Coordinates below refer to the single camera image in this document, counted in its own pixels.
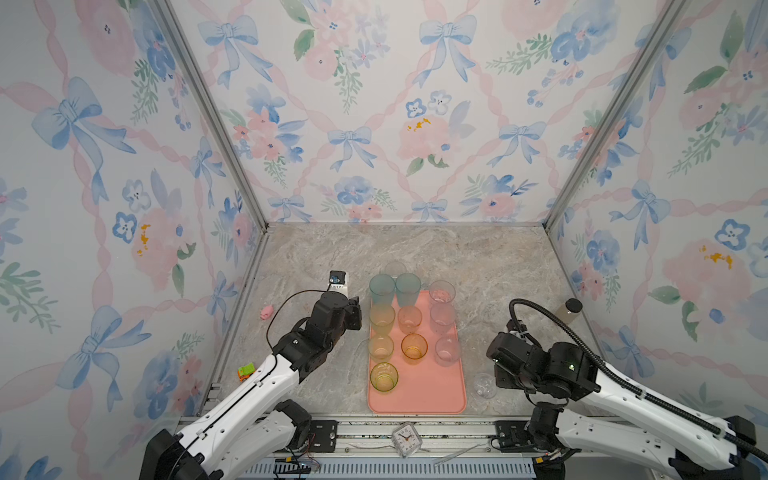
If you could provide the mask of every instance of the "wall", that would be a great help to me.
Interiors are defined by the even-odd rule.
[[[136,478],[203,400],[253,222],[143,2],[2,11],[0,478]]]
[[[543,220],[663,5],[171,3],[265,214],[352,223]]]
[[[764,0],[691,2],[551,231],[608,359],[695,409],[750,419],[763,448],[766,15]]]

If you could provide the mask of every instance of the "gray marble surface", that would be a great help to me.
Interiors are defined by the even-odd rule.
[[[456,286],[458,338],[467,390],[465,415],[527,415],[531,404],[522,392],[498,390],[496,397],[472,394],[480,372],[493,373],[485,357],[488,344],[509,320],[508,303],[515,297],[532,300],[554,311],[570,295],[568,281],[541,227],[493,226],[351,226],[346,224],[279,225],[270,233],[250,305],[235,332],[222,379],[224,394],[240,384],[237,368],[258,366],[270,353],[259,318],[268,304],[277,308],[299,290],[327,286],[330,270],[348,273],[349,295],[360,296],[363,328],[347,331],[326,363],[296,388],[291,398],[313,414],[370,413],[368,389],[368,282],[391,260],[401,260],[429,285],[448,280]],[[285,305],[270,330],[273,343],[311,312],[318,293],[301,293]],[[568,341],[565,333],[534,310],[519,306],[518,317],[549,348]],[[597,352],[582,317],[573,329]],[[547,396],[536,396],[538,399]],[[580,405],[572,407],[589,412]]]

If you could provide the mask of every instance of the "bottle with black cap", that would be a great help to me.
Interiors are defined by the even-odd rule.
[[[562,320],[564,324],[570,325],[571,322],[581,314],[582,308],[583,305],[581,305],[581,302],[575,298],[569,298],[568,300],[565,300],[565,303],[560,305],[560,308],[558,308],[558,311],[555,312],[554,315]]]

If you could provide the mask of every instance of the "clock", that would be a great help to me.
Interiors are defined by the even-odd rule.
[[[392,443],[401,457],[411,455],[422,446],[422,437],[416,432],[416,427],[410,423],[403,423],[392,432]]]

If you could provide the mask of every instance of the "tray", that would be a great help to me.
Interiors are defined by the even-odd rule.
[[[399,311],[397,298],[392,301],[395,311]],[[432,349],[440,335],[429,328],[429,292],[419,294],[416,306],[422,311],[422,324],[416,332],[423,336],[429,349],[426,356],[416,365],[409,365],[400,349],[405,333],[400,331],[395,318],[395,325],[389,336],[395,343],[395,352],[389,363],[397,368],[399,380],[390,392],[380,392],[368,381],[368,407],[380,415],[458,415],[467,406],[467,394],[464,386],[464,370],[461,359],[451,366],[444,367],[435,361]],[[446,335],[458,338],[454,325]],[[368,372],[376,363],[368,358]]]

